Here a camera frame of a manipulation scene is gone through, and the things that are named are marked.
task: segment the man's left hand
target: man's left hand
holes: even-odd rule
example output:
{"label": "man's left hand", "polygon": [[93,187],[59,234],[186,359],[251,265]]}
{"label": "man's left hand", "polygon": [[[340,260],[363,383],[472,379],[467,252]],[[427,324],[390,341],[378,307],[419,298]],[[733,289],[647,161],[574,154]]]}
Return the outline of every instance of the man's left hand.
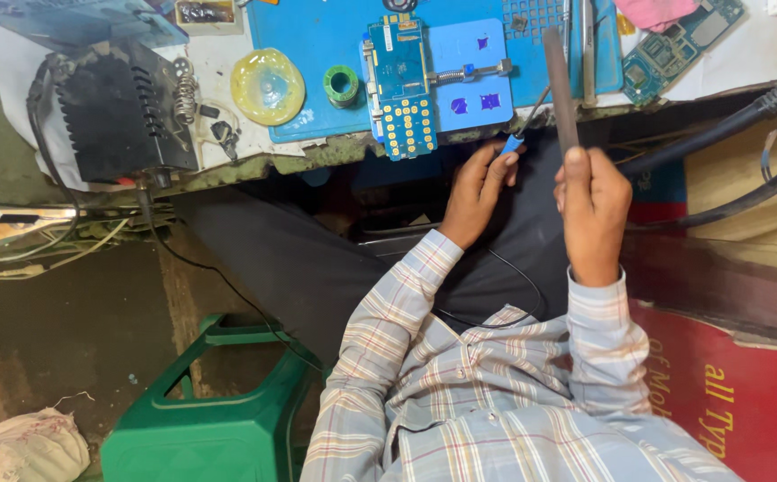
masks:
{"label": "man's left hand", "polygon": [[466,250],[484,232],[505,185],[516,184],[517,160],[526,151],[497,154],[504,141],[488,141],[457,172],[439,233]]}

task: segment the circuit board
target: circuit board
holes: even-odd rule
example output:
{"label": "circuit board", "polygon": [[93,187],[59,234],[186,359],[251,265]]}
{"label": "circuit board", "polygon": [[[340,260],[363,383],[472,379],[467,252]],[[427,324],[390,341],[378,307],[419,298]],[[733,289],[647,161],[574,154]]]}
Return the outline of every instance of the circuit board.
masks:
{"label": "circuit board", "polygon": [[623,60],[623,93],[639,106],[653,101],[743,13],[739,0],[702,0],[664,32],[645,37]]}
{"label": "circuit board", "polygon": [[370,38],[364,41],[371,115],[392,160],[437,148],[421,28],[421,20],[410,14],[384,16],[368,25]]}

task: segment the solder wire spool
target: solder wire spool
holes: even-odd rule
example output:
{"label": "solder wire spool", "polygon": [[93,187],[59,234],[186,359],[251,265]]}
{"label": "solder wire spool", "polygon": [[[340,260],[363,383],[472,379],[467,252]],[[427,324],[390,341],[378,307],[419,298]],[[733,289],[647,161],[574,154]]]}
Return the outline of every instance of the solder wire spool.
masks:
{"label": "solder wire spool", "polygon": [[346,65],[335,65],[323,76],[323,89],[330,103],[337,109],[343,109],[356,101],[359,78]]}

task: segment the floor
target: floor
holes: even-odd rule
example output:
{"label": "floor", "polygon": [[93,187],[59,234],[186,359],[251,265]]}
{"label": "floor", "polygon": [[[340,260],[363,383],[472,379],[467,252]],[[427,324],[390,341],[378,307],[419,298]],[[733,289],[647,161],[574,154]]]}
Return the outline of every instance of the floor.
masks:
{"label": "floor", "polygon": [[[215,263],[185,230],[171,245]],[[0,421],[56,404],[72,412],[91,450],[88,476],[98,474],[100,444],[117,418],[195,339],[200,320],[217,312],[253,314],[217,274],[160,255],[151,243],[0,281]],[[275,343],[208,353],[193,367],[196,396],[245,393],[282,354]],[[318,396],[315,389],[295,422],[300,443],[309,439]]]}

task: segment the man's right hand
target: man's right hand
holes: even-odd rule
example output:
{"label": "man's right hand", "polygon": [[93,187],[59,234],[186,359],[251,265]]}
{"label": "man's right hand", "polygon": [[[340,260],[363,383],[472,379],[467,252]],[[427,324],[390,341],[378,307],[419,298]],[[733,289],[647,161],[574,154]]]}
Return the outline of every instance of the man's right hand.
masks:
{"label": "man's right hand", "polygon": [[567,151],[555,181],[573,277],[585,287],[607,287],[619,278],[618,256],[633,198],[630,181],[597,148]]}

